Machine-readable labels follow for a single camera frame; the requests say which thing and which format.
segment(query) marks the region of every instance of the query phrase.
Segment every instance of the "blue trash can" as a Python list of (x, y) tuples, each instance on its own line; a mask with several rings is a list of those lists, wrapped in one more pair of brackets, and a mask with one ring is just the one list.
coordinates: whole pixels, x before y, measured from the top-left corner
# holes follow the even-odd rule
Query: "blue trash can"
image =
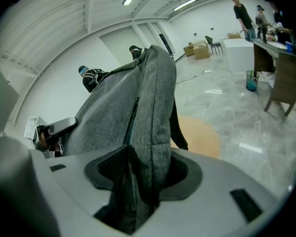
[(246, 88), (249, 91), (256, 91), (259, 80), (259, 74), (254, 71), (247, 71), (247, 83)]

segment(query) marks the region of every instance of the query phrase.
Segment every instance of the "desk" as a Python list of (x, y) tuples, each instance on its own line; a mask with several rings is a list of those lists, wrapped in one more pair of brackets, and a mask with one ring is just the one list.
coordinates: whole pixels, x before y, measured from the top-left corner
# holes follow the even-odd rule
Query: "desk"
[[(267, 112), (272, 101), (289, 104), (287, 116), (296, 102), (296, 55), (274, 44), (255, 39), (254, 71), (263, 73), (272, 87), (270, 98), (265, 106)], [(276, 58), (276, 73), (273, 74), (273, 58)]]
[(233, 73), (246, 73), (254, 67), (253, 43), (245, 39), (225, 39), (229, 70)]

